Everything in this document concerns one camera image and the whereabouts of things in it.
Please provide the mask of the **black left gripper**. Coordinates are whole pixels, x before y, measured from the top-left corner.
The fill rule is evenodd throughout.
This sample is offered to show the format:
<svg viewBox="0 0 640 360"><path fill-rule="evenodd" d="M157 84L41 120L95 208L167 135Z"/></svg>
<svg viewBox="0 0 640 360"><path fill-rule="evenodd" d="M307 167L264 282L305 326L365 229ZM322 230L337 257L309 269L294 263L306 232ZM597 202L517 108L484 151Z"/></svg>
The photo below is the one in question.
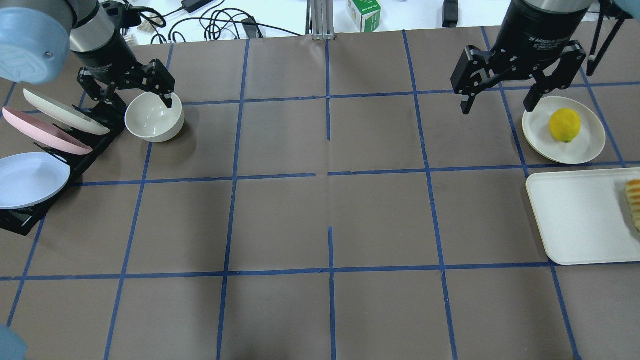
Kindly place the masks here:
<svg viewBox="0 0 640 360"><path fill-rule="evenodd" d="M78 71L77 82L92 100L124 116L126 103L117 94L118 88L140 89L158 96L167 109L173 107L176 84L173 75L159 59L142 66L118 31L99 48L71 52L84 64L85 70Z"/></svg>

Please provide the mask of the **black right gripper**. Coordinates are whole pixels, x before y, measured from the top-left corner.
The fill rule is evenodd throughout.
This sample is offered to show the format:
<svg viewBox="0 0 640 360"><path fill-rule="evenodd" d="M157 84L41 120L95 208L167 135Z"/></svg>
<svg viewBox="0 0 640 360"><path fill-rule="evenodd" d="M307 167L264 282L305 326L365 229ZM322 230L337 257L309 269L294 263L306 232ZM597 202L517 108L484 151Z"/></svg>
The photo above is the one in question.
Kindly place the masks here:
<svg viewBox="0 0 640 360"><path fill-rule="evenodd" d="M569 88L586 58L572 37L590 6L589 0L512 0L493 51L466 46L450 76L452 90L462 96L462 114L470 114L476 96L489 88L492 60L496 75L512 67L523 75L531 69L535 84L524 99L527 112L535 110L543 95ZM543 66L557 60L546 76Z"/></svg>

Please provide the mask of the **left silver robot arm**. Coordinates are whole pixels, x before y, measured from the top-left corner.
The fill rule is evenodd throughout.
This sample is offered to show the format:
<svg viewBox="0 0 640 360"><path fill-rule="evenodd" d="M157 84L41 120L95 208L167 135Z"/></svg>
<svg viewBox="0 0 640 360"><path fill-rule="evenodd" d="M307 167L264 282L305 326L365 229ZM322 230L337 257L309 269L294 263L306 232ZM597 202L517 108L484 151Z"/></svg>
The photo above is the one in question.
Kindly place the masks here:
<svg viewBox="0 0 640 360"><path fill-rule="evenodd" d="M92 100L119 107L118 91L139 89L173 107L174 77L160 60L137 60L98 0L1 2L2 79L48 84L61 74L70 54L83 64L77 82Z"/></svg>

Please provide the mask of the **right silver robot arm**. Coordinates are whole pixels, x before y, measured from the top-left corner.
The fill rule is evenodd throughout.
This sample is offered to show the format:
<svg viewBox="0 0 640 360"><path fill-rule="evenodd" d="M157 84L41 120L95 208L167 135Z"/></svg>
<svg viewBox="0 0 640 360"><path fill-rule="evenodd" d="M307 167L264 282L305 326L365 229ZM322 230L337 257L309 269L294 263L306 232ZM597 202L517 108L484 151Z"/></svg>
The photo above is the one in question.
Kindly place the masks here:
<svg viewBox="0 0 640 360"><path fill-rule="evenodd" d="M533 79L523 101L532 112L542 96L569 88L583 62L592 75L624 22L639 18L639 2L601 0L587 53L572 37L591 6L590 0L512 0L493 47L467 46L451 75L462 113L469 114L476 96L501 82Z"/></svg>

